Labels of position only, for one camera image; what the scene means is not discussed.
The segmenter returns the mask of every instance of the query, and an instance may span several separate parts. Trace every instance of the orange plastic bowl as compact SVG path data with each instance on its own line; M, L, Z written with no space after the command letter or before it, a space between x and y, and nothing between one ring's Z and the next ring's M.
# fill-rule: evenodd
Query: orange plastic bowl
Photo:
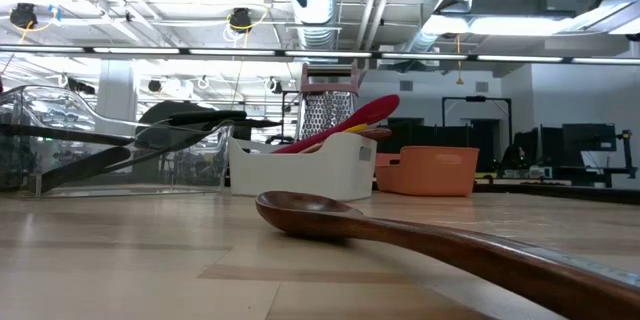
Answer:
M386 162L392 157L377 159L378 189L416 196L467 196L473 192L478 152L475 148L406 146L398 165Z

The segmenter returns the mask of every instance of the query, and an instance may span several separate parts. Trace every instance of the desk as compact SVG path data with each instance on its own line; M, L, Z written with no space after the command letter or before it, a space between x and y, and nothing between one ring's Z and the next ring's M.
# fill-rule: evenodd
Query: desk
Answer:
M375 193L365 213L482 231L640 272L640 207ZM289 238L249 197L0 199L0 319L558 319L390 245Z

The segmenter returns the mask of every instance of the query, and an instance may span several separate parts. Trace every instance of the white utensil holder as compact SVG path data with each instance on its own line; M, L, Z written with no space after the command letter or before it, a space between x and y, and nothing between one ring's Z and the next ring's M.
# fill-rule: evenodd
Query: white utensil holder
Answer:
M229 141L229 147L234 195L291 191L338 201L371 196L375 140L337 133L311 154L249 154L235 139Z

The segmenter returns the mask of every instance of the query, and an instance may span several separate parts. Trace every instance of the spoon handle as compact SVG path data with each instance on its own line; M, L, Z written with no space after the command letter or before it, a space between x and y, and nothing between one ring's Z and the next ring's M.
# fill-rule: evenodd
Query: spoon handle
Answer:
M570 319L640 319L640 276L623 270L434 225L368 218L359 230L358 238L433 257Z

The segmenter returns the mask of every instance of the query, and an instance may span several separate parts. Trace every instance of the glass display case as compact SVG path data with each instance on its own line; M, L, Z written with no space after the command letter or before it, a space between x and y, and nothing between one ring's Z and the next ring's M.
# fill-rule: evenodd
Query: glass display case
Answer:
M109 119L67 89L14 88L0 96L0 190L26 197L221 192L233 123L182 125Z

